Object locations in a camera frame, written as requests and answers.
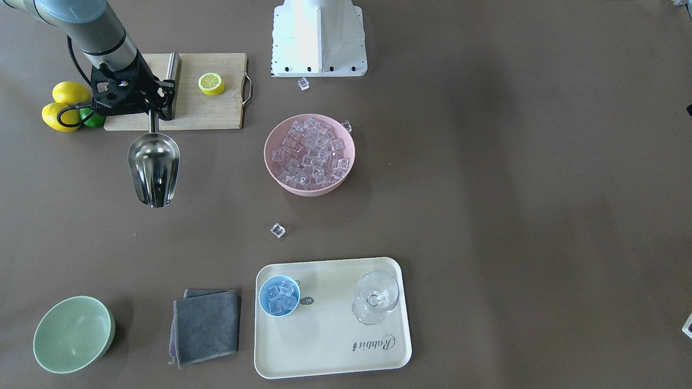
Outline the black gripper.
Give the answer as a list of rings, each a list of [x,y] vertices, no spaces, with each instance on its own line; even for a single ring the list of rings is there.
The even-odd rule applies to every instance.
[[[119,71],[111,71],[104,61],[92,66],[90,86],[90,108],[101,116],[148,113],[155,109],[161,120],[175,118],[176,81],[163,81],[154,75],[140,52]]]

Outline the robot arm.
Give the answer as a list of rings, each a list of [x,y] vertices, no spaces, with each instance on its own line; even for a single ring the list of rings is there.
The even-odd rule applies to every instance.
[[[176,82],[155,76],[107,1],[5,1],[62,30],[91,62],[90,108],[100,116],[173,120]]]

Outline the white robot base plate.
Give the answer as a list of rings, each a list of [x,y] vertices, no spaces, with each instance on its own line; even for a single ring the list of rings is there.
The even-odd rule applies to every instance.
[[[363,11],[351,1],[284,1],[272,27],[273,77],[368,73]]]

